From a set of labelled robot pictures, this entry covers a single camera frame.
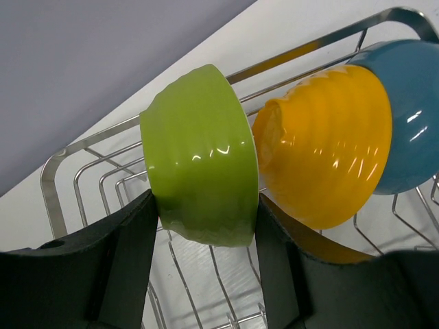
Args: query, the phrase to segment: dish rack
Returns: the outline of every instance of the dish rack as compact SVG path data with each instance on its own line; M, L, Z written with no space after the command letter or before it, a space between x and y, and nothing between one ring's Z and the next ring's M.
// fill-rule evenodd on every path
M229 75L227 80L235 87L255 75L275 71L279 65L294 63L336 42L355 38L352 52L254 91L241 97L240 102L244 106L271 92L282 95L284 87L352 58L361 49L371 29L379 35L389 22L411 27L422 40L439 42L433 26L422 13L407 8L391 8ZM246 111L250 121L259 110L260 106L250 105L250 110ZM132 117L67 146L46 162L40 183L55 239L109 215L149 188L138 125L139 116ZM70 183L66 185L71 179L73 189L64 188L71 186ZM94 184L93 188L80 188L80 181L89 186ZM376 255L401 247L438 249L439 201L435 196L438 187L439 175L435 175L432 181L413 191L393 197L373 196L364 209L342 228L320 233L341 244ZM264 186L261 186L260 192L269 195ZM411 214L418 219L416 223L407 219L408 204L419 210L417 214L422 213L421 216ZM371 230L362 228L369 222L364 219L367 217L365 212L372 211L373 215L378 210L386 214L383 217L388 216L385 223L391 231L398 231L395 232L396 239L391 236L387 241L378 241ZM371 227L377 226L376 222L372 221ZM150 305L146 303L143 328L267 328L254 245L236 249L199 245L164 230L160 224L157 232L147 290ZM343 241L340 239L343 236L348 238ZM363 247L355 245L359 240Z

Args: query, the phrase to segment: wire basket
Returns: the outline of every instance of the wire basket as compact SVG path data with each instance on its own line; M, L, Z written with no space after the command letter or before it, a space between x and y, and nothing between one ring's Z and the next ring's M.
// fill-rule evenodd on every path
M282 95L302 78L352 58L365 43L366 35L371 44L392 40L395 26L401 34L401 25L395 22L404 25L407 38L439 42L422 13L392 8L227 79L238 95L246 89L257 90L240 98L252 123L268 97ZM353 51L340 54L340 42L347 42ZM328 49L337 55L329 62ZM306 69L310 57L322 64ZM257 84L269 86L255 88ZM149 188L138 124L139 116L128 119L69 145L46 162L40 182L55 239L109 215ZM71 180L73 188L57 188L70 187ZM401 248L437 249L438 187L436 175L432 181L401 195L372 196L350 221L320 233L376 255ZM260 188L268 193L264 186ZM162 229L160 224L157 232L144 328L267 328L254 244L235 249L200 245Z

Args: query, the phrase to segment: metal rim of rack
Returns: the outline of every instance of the metal rim of rack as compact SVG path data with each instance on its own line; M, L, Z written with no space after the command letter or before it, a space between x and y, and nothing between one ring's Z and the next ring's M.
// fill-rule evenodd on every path
M289 62L289 61L294 60L296 58L299 58L301 56L307 55L308 53L311 53L312 51L315 51L315 50L323 48L327 45L333 44L339 40L345 39L345 38L352 36L354 34L360 34L359 40L358 40L358 43L355 47L354 52L352 52L348 55L342 56L341 58L338 58L337 60L333 60L331 62L324 64L324 65L316 67L312 70L304 72L300 75L296 75L296 76L291 77L287 80L284 80L282 82L279 82L279 83L274 84L272 86L269 86L267 88L258 90L257 92L252 93L250 95L247 95L245 97L242 97L240 99L240 102L244 103L246 101L254 99L255 97L266 94L272 90L275 90L275 89L280 88L282 86L285 86L287 84L291 84L292 82L295 82L295 81L300 80L304 77L307 77L308 75L317 73L318 71L321 71L322 69L326 69L326 68L329 68L330 66L333 66L333 65L336 65L336 64L339 64L339 63L342 63L342 62L349 60L361 49L364 38L366 37L367 31L370 27L373 27L375 25L379 25L379 24L384 23L384 22L390 22L390 21L399 22L399 23L402 23L402 24L405 24L405 25L411 27L418 34L418 36L421 40L427 40L427 41L439 43L439 38L438 38L438 35L437 35L435 29L433 28L432 24L428 21L428 19L425 18L423 13L421 13L417 10L410 9L410 8L390 8L390 9L384 10L378 14L372 15L366 19L363 19L361 21L353 23L349 26L346 26L342 29L339 29L335 32L327 34L326 36L315 39L311 42L307 42L299 47L293 48L293 49L286 51L284 53L278 54L277 56L274 56L272 58L264 60L258 64L249 66L248 68L246 68L242 71L239 71L237 73L229 75L227 77L227 80L229 81L230 84L236 84L237 82L241 82L241 81L246 80L250 77L253 77L257 74L260 74L264 71L267 71L269 69L273 69L276 66L285 64L286 62ZM252 116L252 115L258 113L259 110L260 110L260 108L257 108L256 110L253 110L253 111L248 112L246 114L249 117L249 116ZM119 163L115 162L114 160L112 160L112 158L114 158L115 156L118 156L118 155L123 154L127 151L130 151L131 149L135 149L136 147L139 147L141 145L141 142L137 142L137 143L128 145L127 147L124 147L122 149L118 149L117 151L114 151L113 153L108 154L108 155L100 154L99 152L97 152L91 148L91 146L93 146L94 144L101 142L107 138L110 138L111 136L117 135L117 134L119 134L125 130L128 130L132 127L135 127L138 124L139 124L139 116L137 115L135 117L132 117L131 119L125 120L121 123L118 123L118 124L108 128L108 129L105 129L105 130L98 132L90 137L87 137L85 139L82 139L78 142L75 142L75 143L65 147L63 150L61 150L58 153L56 153L55 155L53 155L45 163L43 170L41 172L41 176L40 176L40 184L41 184L41 190L43 192L43 199L45 201L47 215L49 217L49 223L51 226L51 231L52 231L52 234L54 236L54 239L59 239L62 236L67 235L67 229L66 229L66 225L64 222L64 217L62 215L60 200L59 200L58 192L56 190L56 185L55 185L56 171L58 170L60 163L63 160L65 160L67 157L71 156L72 154L74 154L78 151L86 151L86 152L97 157L97 160L90 162L90 163L86 164L85 166L83 166L76 173L75 178L73 180L73 187L75 190L75 195L76 195L78 207L80 210L80 216L81 216L82 224L84 227L87 226L88 223L87 223L87 219L86 219L86 213L84 210L84 204L82 203L82 196L81 196L80 188L79 188L79 179L85 170L87 170L91 167L94 167L95 165L98 165L99 163L102 163L102 162L107 162L115 167L115 169L113 169L112 171L109 171L108 173L105 173L99 179L99 191L101 193L102 202L104 203L104 208L105 208L107 215L110 214L110 209L109 209L108 202L106 199L105 190L103 188L104 180L107 177L109 177L110 175L113 175L117 172L120 172L120 171L125 171L129 175L128 177L121 179L120 181L118 181L115 184L116 194L117 194L117 197L118 197L118 200L119 200L121 207L124 206L124 200L123 200L123 196L121 194L120 186L122 185L122 187L125 191L125 194L126 194L126 199L128 200L128 202L130 202L131 198L129 196L128 189L126 187L126 182L128 180L131 180L131 179L140 179L143 181L147 180L147 172L146 171L141 171L141 172L135 173L129 169L129 167L131 167L137 163L142 162L143 161L142 158L138 158L138 159L133 160L127 164L119 164ZM432 200L432 202L439 205L439 202L435 199L436 189L439 188L439 175L435 175L433 177L433 179L434 179L434 185L433 185L433 188L431 190L430 199ZM425 196L422 194L422 192L420 191L420 189L418 187L416 188L416 192L418 193L420 201L421 201L422 205L424 206L425 210L427 211L429 218L431 219L431 222L433 223L435 229L437 229L437 231L439 232L439 223L438 223L434 213L431 211L431 208L429 207L429 204L427 203ZM403 223L411 231L413 231L417 235L419 235L426 242L426 245L416 246L415 249L438 249L437 246L435 246L431 240L429 240L424 234L419 232L416 228L411 226L408 222L406 222L406 220L404 220L404 218L402 218L398 214L398 212L396 210L397 200L398 200L398 195L395 195L393 203L392 203L393 215L401 223ZM358 226L357 215L354 216L353 225L354 225L355 229L358 231L358 233L379 254L383 254L383 252L364 234L364 232L361 231L361 229ZM157 229L157 231L158 232L164 231L164 229L162 227L159 227ZM194 316L197 320L198 326L200 328L203 328L202 323L201 323L200 318L199 318L199 315L198 315L197 308L195 307L195 304L193 303L191 292L189 290L189 287L186 284L185 277L181 271L181 268L180 268L179 263L178 263L178 259L174 253L171 234L169 233L169 231L167 231L167 234L168 234L168 238L169 238L169 241L168 241L169 251L170 251L171 256L173 258L174 264L178 270L178 273L180 275L180 279L182 280L182 283L185 286L185 291L186 291L187 297L189 299L189 302L191 304L191 307L193 309L193 313L194 313ZM235 312L233 305L230 301L230 298L226 292L226 289L222 283L220 271L218 269L216 259L215 259L214 249L211 246L209 246L209 249L210 249L210 253L211 253L211 259L212 259L212 263L214 266L214 270L215 270L215 273L217 276L217 281L221 287L222 293L224 295L224 299L226 300L226 303L227 303L228 308L230 310L230 312L226 314L228 322L225 323L224 325L217 326L213 329L225 329L225 328L238 329L239 325L242 324L243 322L250 321L250 320L256 319L258 317L262 317L264 324L265 324L265 327L267 327L267 323L266 323L266 319L265 319L265 309L264 309L264 306L262 304L258 304L258 309L259 309L258 312L253 313L251 315L248 315L246 317L242 317L240 319L237 318L236 312ZM250 250L248 248L247 248L247 255L248 255L249 265L254 273L255 278L257 279L257 282L260 285L261 279L257 273L257 270L254 268L252 257L250 255ZM154 290L154 287L153 287L151 282L149 284L147 294L150 298L152 309L154 312L154 316L157 320L158 327L160 329L166 329L167 326L165 324L165 319L163 317L161 305L160 305L159 299L157 297L156 291Z

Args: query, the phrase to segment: bowl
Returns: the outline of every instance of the bowl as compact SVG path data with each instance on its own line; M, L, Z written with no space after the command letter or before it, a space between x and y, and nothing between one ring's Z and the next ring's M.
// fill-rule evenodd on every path
M392 145L376 194L408 191L439 171L439 45L381 42L349 64L372 71L392 108Z
M375 190L390 148L390 103L369 70L338 66L269 100L252 130L275 202L323 230L350 219Z
M164 229L209 245L249 245L257 156L246 115L220 71L208 64L167 86L140 114L140 128Z

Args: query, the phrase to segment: metal wire rack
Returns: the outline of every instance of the metal wire rack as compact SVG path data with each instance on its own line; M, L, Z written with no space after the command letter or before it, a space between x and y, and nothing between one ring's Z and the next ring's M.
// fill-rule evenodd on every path
M313 40L311 42L308 42L302 46L299 46L297 48L291 49L289 51L286 51L285 53L281 53L277 56L274 56L273 58L269 58L267 60L264 60L256 65L250 66L247 69L244 69L240 72L237 72L235 74L232 74L227 77L228 81L231 84L236 84L237 82L241 82L243 80L246 80L248 78L253 77L254 75L260 74L264 71L273 69L274 67L285 64L286 62L289 62L291 60L294 60L296 58L305 56L313 51L316 51L317 49L321 49L327 45L333 44L339 40L348 38L349 36L354 36L356 34L359 34L358 41L355 45L354 51L352 53L349 53L345 56L342 56L341 58L338 58L336 60L332 60L330 62L327 62L319 67L315 67L311 70L308 70L304 73L301 73L299 75L296 75L294 77L291 77L289 79L283 80L281 82L275 83L271 86L268 86L267 88L258 90L254 93L251 93L249 95L246 95L245 97L242 97L240 99L241 103L245 103L247 101L250 101L251 99L254 99L256 97L259 97L261 95L264 95L268 92L271 92L273 90L276 90L280 87L292 84L294 82L297 82L298 80L307 77L308 75L311 75L313 73L316 73L322 69L328 68L330 66L342 63L353 57L363 45L363 42L365 40L366 34L368 33L368 29L371 27L374 27L375 25L380 25L384 22L388 21L394 21L394 22L400 22L402 24L405 24L409 27L411 27L417 34L418 37L423 40L428 40L432 42L439 42L439 39L437 37L436 32L434 31L434 28L431 26L431 23L424 17L424 15L420 12L417 12L415 10L407 9L407 8L392 8L389 10L385 10L383 12L380 12L374 16L368 17L362 21L356 22L352 25L349 25L345 28L339 29L333 33L327 34L326 36L323 36L319 39ZM247 113L249 117L256 114L259 111L260 108L257 108L255 110L251 110ZM93 167L96 167L98 165L101 165L103 163L110 164L114 169L105 172L99 179L98 188L99 193L102 199L102 204L104 206L105 213L109 215L111 213L110 209L110 202L108 201L108 190L104 188L104 183L109 178L115 175L120 175L123 173L125 176L118 179L115 182L114 190L112 192L115 192L115 195L117 196L117 200L119 202L120 207L125 206L126 202L131 202L132 200L132 194L130 192L130 189L128 188L128 185L133 180L140 180L142 182L147 182L147 171L145 169L141 170L134 170L133 168L141 166L143 164L143 157L139 156L135 158L134 160L130 160L127 163L120 164L115 160L115 158L120 157L127 152L133 151L138 149L141 146L141 141L136 141L135 143L130 143L127 146L123 147L116 147L114 150L112 150L108 154L102 154L96 149L92 148L93 145L98 144L102 141L107 140L108 138L111 138L113 136L118 136L120 133L125 132L131 128L137 129L137 125L139 124L139 116L135 116L131 119L128 119L124 122L121 122L119 124L116 124L106 130L103 130L97 134L94 134L90 137L87 137L81 141L78 141L76 143L73 143L63 149L62 151L58 152L54 156L52 156L43 167L41 177L40 177L40 183L41 188L43 192L43 197L45 200L45 205L47 209L47 214L49 217L49 222L51 225L51 230L53 233L53 236L55 239L58 239L64 235L67 234L67 227L66 227L66 221L64 220L62 206L60 202L60 198L58 196L58 191L55 184L55 175L57 173L58 167L60 166L61 162L68 158L69 156L72 156L73 154L79 152L79 151L85 151L89 153L90 155L96 157L96 160L91 161L84 166L80 167L79 170L76 171L76 174L74 175L73 179L73 189L75 193L75 198L78 203L78 209L80 218L82 220L82 225L85 227L88 225L88 214L86 213L86 208L84 207L84 200L82 196L82 192L80 189L80 178L84 174L84 172L88 171L89 169L92 169ZM430 193L430 200L439 206L439 201L435 197L436 190L439 188L439 175L435 175L432 177L434 183L431 188ZM261 187L260 192L264 192L266 188ZM432 225L435 227L435 229L439 233L439 223L436 219L436 216L431 209L431 206L429 202L427 202L426 197L424 196L423 192L419 187L416 188L416 193L418 195L418 200L420 202L420 205L426 210ZM415 228L412 224L410 224L406 219L403 218L403 216L398 212L397 206L398 206L398 200L399 196L395 195L393 197L392 202L392 214L394 215L394 218L400 221L406 228L408 228L410 231L412 231L414 234L419 236L425 244L422 245L415 245L413 246L414 249L438 249L437 245L432 241L431 238L427 237L421 230ZM360 217L355 215L353 218L353 226L358 232L358 234L367 241L367 243L370 244L370 246L373 248L374 251L376 251L378 254L383 254L383 251L381 248L372 241L372 238L368 236L359 226ZM181 268L181 264L185 262L185 259L181 259L177 257L175 249L174 249L174 238L172 234L169 231L164 230L161 226L157 228L157 232L159 234L166 234L167 239L167 248L169 248L169 253L171 255L172 261L174 262L176 271L178 272L178 275L180 277L180 281L182 285L184 286L185 293L187 295L187 301L190 303L191 310L193 312L193 316L195 318L195 327L204 328L203 322L200 318L199 309L195 305L194 299L193 299L193 293L192 288L189 288L189 285L187 284L187 277L185 276L184 271ZM254 312L243 316L238 317L237 311L235 310L235 307L233 305L233 301L230 298L230 295L224 285L224 280L221 275L220 267L218 266L217 259L215 256L215 249L211 246L209 246L209 254L211 258L211 265L213 266L216 281L219 284L220 290L222 292L222 298L225 301L227 305L228 311L224 315L224 323L220 324L218 326L213 327L212 329L239 329L246 323L252 323L252 321L255 321L258 319L262 325L261 328L267 328L267 323L265 320L265 309L263 306L263 301L260 300L258 303L256 303L254 307ZM257 267L254 264L254 261L252 259L251 253L249 248L246 248L246 256L248 259L248 270L252 272L252 276L254 277L255 282L257 283L259 293L261 294L261 279L258 275ZM163 308L161 305L162 297L159 297L156 293L156 289L154 288L154 282L150 280L150 285L147 290L147 294L149 296L152 310L155 316L155 320L157 323L157 327L160 329L166 329L168 328L167 322L165 321L165 316L163 314Z

